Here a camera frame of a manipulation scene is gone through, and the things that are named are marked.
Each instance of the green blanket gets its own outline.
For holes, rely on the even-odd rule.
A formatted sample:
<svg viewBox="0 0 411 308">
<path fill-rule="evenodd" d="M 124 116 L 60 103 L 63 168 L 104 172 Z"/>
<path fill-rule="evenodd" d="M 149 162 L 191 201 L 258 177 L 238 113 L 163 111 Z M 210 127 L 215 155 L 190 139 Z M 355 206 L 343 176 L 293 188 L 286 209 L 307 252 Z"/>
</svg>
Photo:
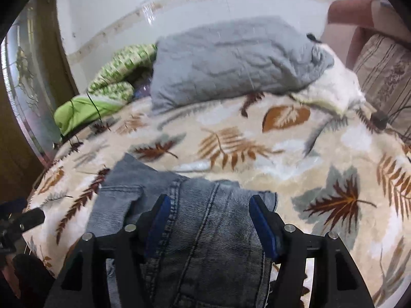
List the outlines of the green blanket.
<svg viewBox="0 0 411 308">
<path fill-rule="evenodd" d="M 120 110 L 133 97 L 133 86 L 123 81 L 137 67 L 150 67 L 155 60 L 157 47 L 131 45 L 114 54 L 90 83 L 87 95 L 78 95 L 60 106 L 54 113 L 54 121 L 61 134 L 66 136 L 80 124 L 94 121 Z"/>
</svg>

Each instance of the gray pillowcase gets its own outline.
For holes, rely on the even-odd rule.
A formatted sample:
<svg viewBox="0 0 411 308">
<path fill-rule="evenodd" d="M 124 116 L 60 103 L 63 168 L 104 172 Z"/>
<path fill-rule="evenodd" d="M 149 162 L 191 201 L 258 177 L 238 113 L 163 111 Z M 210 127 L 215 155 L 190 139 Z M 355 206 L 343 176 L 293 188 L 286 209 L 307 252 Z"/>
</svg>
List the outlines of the gray pillowcase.
<svg viewBox="0 0 411 308">
<path fill-rule="evenodd" d="M 299 91 L 334 64 L 280 17 L 201 26 L 160 39 L 157 48 L 153 114 L 253 91 Z"/>
</svg>

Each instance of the metal screw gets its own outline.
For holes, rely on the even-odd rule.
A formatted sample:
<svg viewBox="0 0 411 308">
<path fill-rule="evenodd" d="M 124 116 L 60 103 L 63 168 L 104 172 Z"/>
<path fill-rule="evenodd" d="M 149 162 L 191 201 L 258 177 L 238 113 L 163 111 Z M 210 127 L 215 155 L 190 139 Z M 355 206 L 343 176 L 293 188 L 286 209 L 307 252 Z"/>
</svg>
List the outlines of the metal screw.
<svg viewBox="0 0 411 308">
<path fill-rule="evenodd" d="M 294 225 L 290 225 L 290 224 L 285 225 L 284 229 L 285 229 L 286 232 L 289 232 L 289 233 L 295 232 L 295 226 Z"/>
<path fill-rule="evenodd" d="M 81 237 L 83 240 L 91 240 L 93 238 L 93 234 L 92 233 L 85 233 L 83 234 L 83 236 Z"/>
<path fill-rule="evenodd" d="M 328 232 L 328 236 L 332 238 L 333 240 L 336 240 L 338 238 L 338 234 L 333 231 Z"/>
<path fill-rule="evenodd" d="M 131 232 L 133 232 L 134 230 L 136 230 L 136 225 L 133 225 L 133 224 L 130 224 L 130 225 L 127 225 L 127 226 L 125 226 L 124 227 L 124 230 L 127 232 L 127 233 L 131 233 Z"/>
</svg>

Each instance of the jeans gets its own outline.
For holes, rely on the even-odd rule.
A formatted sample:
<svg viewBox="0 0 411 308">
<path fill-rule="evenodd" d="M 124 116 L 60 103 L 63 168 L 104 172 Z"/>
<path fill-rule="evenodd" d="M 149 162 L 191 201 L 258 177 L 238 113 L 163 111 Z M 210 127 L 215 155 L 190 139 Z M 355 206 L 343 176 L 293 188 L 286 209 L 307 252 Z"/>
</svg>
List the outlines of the jeans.
<svg viewBox="0 0 411 308">
<path fill-rule="evenodd" d="M 171 212 L 157 255 L 143 266 L 154 307 L 264 307 L 271 261 L 248 212 L 259 194 L 269 210 L 277 194 L 240 188 L 238 182 L 189 179 L 160 172 L 126 154 L 100 188 L 87 231 L 114 234 L 135 223 L 167 194 Z M 113 261 L 107 263 L 112 307 L 120 307 Z"/>
</svg>

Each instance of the leaf-patterned blanket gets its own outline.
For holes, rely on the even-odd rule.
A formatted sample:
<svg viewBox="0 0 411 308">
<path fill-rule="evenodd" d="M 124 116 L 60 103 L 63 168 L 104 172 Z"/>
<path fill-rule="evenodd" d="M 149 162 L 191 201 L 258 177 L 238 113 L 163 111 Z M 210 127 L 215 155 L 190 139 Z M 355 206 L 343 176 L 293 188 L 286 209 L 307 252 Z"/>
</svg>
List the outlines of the leaf-patterned blanket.
<svg viewBox="0 0 411 308">
<path fill-rule="evenodd" d="M 156 170 L 277 192 L 285 223 L 318 235 L 337 231 L 375 304 L 395 305 L 410 283 L 410 148 L 370 122 L 370 106 L 334 117 L 254 93 L 154 117 L 150 109 L 144 98 L 86 128 L 43 177 L 29 207 L 41 207 L 46 220 L 24 236 L 53 274 L 84 233 L 100 183 L 129 152 Z M 307 306 L 312 261 L 306 271 Z"/>
</svg>

